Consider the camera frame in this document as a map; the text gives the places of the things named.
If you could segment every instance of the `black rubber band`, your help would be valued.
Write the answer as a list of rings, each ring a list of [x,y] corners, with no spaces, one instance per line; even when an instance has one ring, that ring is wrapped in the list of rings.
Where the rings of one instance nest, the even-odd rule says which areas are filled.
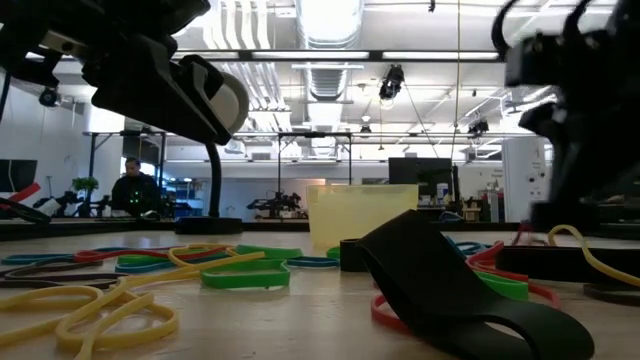
[[[0,288],[40,289],[68,285],[64,283],[68,281],[89,281],[89,283],[82,285],[92,286],[98,289],[108,289],[109,286],[117,282],[119,277],[128,275],[121,273],[83,273],[32,276],[33,274],[77,270],[101,265],[102,261],[77,263],[73,258],[65,257],[42,260],[28,266],[22,266],[0,272],[0,277],[4,277],[4,281],[0,281]]]
[[[590,249],[603,263],[634,276],[640,276],[640,250]],[[496,255],[496,268],[526,274],[532,279],[620,284],[594,269],[582,249],[568,247],[505,246]]]
[[[621,294],[620,292],[640,292],[640,288],[635,286],[620,285],[603,285],[603,284],[584,284],[582,291],[585,296],[595,300],[600,300],[612,304],[638,306],[640,307],[640,295]]]
[[[358,249],[360,239],[346,239],[340,241],[340,270],[348,272],[367,272],[367,265],[362,260]]]
[[[389,305],[434,346],[465,359],[585,360],[594,354],[593,339],[578,321],[492,291],[416,211],[384,224],[359,245]],[[486,323],[506,326],[524,340]]]

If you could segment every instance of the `yellow rubber band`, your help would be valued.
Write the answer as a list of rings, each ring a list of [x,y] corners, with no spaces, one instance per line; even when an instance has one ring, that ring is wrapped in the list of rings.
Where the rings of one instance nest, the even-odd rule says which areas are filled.
[[[176,281],[199,276],[200,270],[217,266],[224,266],[243,261],[256,260],[264,257],[264,253],[254,253],[218,259],[202,264],[189,264],[175,256],[175,252],[193,248],[213,248],[219,244],[192,244],[186,248],[176,248],[169,251],[169,257],[176,264],[183,267],[174,271],[149,275],[129,276],[118,279],[118,285],[111,288],[107,294],[87,286],[60,286],[55,288],[28,291],[7,299],[0,300],[0,310],[29,309],[76,309],[73,313],[57,319],[48,320],[36,325],[10,332],[0,333],[0,345],[8,345],[18,341],[34,338],[55,329],[58,345],[63,349],[79,351],[76,360],[89,360],[93,350],[101,348],[119,349],[154,341],[174,332],[178,328],[178,317],[173,309],[153,303],[152,294],[136,295],[128,290],[161,281]],[[39,300],[51,296],[84,295],[88,300]],[[96,315],[100,309],[110,304],[123,304],[108,316],[102,318],[93,327],[81,334],[72,333],[74,324]],[[124,317],[141,309],[147,309],[161,316],[166,321],[159,325],[136,332],[103,334]]]
[[[589,243],[587,242],[587,240],[582,236],[582,234],[580,233],[580,231],[578,231],[578,229],[576,229],[573,226],[570,225],[558,225],[556,227],[554,227],[553,229],[551,229],[551,231],[549,231],[549,234],[547,235],[547,238],[549,240],[549,245],[551,246],[557,246],[556,240],[555,240],[555,235],[561,231],[561,230],[567,230],[571,233],[571,235],[573,235],[576,240],[578,240],[578,242],[580,243],[580,246],[582,247],[582,253],[584,254],[584,258],[587,260],[587,262],[589,263],[589,265],[593,266],[596,270],[600,271],[601,273],[608,275],[616,280],[620,280],[622,282],[625,282],[629,285],[633,285],[633,286],[638,286],[640,287],[640,279],[627,274],[625,272],[622,272],[620,270],[616,270],[614,268],[612,268],[611,266],[601,262],[600,260],[596,259],[595,256],[593,256],[593,254],[591,254],[591,251],[589,251]]]

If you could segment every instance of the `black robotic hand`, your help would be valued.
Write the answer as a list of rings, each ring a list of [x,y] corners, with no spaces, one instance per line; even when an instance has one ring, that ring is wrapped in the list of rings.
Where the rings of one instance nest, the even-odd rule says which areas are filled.
[[[97,88],[95,106],[223,145],[247,117],[246,90],[199,56],[171,61],[171,34],[209,8],[207,0],[4,0],[0,67],[55,88],[53,69],[72,56]]]
[[[591,0],[581,0],[560,34],[525,38],[511,48],[502,34],[510,0],[493,26],[492,39],[506,62],[505,85],[553,85],[558,102],[523,114],[520,126],[553,144],[553,174],[546,203],[532,208],[543,227],[598,224],[597,209],[580,202],[640,160],[628,147],[637,140],[640,67],[640,1],[619,0],[604,29],[581,33],[578,20]]]

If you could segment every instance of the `person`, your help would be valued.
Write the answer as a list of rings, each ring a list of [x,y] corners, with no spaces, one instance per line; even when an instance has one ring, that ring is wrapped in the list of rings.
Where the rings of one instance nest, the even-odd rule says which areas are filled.
[[[111,209],[124,210],[138,217],[147,211],[158,211],[160,191],[153,177],[140,171],[140,160],[129,157],[126,173],[113,185]]]

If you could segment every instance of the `table surface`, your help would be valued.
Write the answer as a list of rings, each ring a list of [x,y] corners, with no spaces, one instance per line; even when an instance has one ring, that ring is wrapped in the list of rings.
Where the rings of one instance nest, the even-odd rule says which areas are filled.
[[[456,241],[491,244],[515,233],[447,233]],[[560,244],[575,246],[568,237]],[[308,233],[246,232],[233,236],[187,236],[172,232],[129,232],[0,243],[0,257],[26,253],[65,253],[105,246],[158,247],[220,242],[300,247],[313,251]],[[640,242],[592,239],[592,246],[640,248]],[[114,261],[103,269],[113,269]],[[579,284],[553,284],[563,310],[582,322],[596,343],[596,359],[640,358],[640,308],[585,298]],[[377,293],[368,274],[336,269],[293,269],[288,288],[273,291],[230,291],[202,287],[198,280],[146,286],[156,302],[179,311],[178,332],[132,349],[101,351],[94,359],[455,359],[410,336],[371,321],[369,303]],[[0,290],[0,298],[24,290]],[[0,332],[60,313],[0,313]],[[141,329],[156,320],[130,316],[109,331]],[[73,359],[56,349],[53,335],[0,348],[0,359]]]

